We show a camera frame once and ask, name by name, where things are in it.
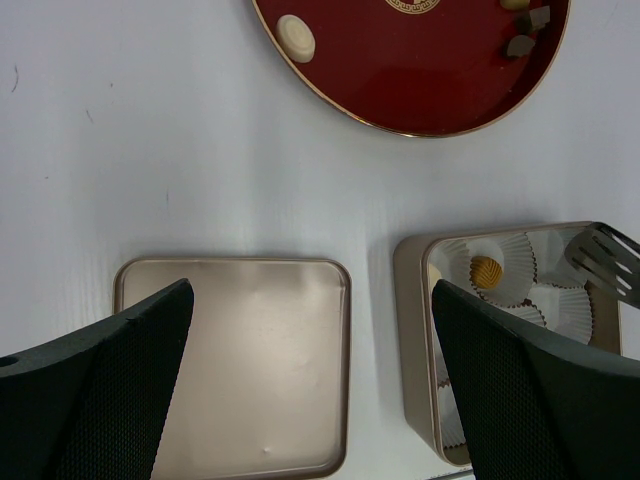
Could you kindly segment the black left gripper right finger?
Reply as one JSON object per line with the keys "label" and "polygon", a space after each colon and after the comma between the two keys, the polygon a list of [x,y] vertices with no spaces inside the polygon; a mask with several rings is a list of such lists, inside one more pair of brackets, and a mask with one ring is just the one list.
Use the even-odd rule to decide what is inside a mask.
{"label": "black left gripper right finger", "polygon": [[638,478],[638,361],[445,280],[432,313],[476,478]]}

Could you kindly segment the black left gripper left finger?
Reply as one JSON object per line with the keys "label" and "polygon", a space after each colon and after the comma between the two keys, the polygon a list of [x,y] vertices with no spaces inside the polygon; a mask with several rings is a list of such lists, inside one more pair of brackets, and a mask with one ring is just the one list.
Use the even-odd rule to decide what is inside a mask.
{"label": "black left gripper left finger", "polygon": [[2,478],[150,478],[193,307],[192,286],[181,279],[3,357]]}

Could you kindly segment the caramel swirl chocolate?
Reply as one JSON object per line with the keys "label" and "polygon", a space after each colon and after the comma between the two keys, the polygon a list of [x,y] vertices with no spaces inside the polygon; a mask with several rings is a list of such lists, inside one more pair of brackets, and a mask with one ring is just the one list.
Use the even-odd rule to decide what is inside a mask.
{"label": "caramel swirl chocolate", "polygon": [[475,256],[471,259],[470,279],[479,289],[492,290],[501,282],[503,268],[498,261],[488,256]]}

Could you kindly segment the metal serving tongs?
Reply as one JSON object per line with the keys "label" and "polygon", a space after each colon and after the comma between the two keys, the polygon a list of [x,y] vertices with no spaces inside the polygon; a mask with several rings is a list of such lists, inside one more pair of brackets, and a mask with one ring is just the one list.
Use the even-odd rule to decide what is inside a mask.
{"label": "metal serving tongs", "polygon": [[603,222],[592,222],[564,250],[567,262],[600,290],[639,308],[639,244]]}

